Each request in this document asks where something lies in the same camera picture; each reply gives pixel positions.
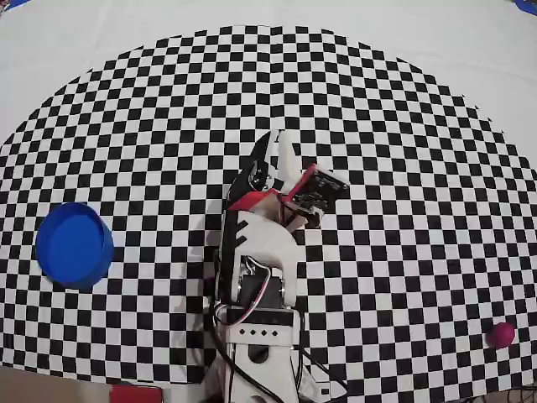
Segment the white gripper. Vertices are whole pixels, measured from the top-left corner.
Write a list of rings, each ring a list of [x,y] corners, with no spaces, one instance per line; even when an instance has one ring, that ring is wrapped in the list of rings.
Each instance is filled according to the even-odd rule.
[[[291,191],[302,177],[301,162],[286,131],[271,130],[256,141],[245,167],[228,191],[228,210],[245,211],[267,219],[288,219],[295,212],[284,204],[285,194],[271,188],[275,168],[271,165],[278,139],[278,178],[282,191]]]

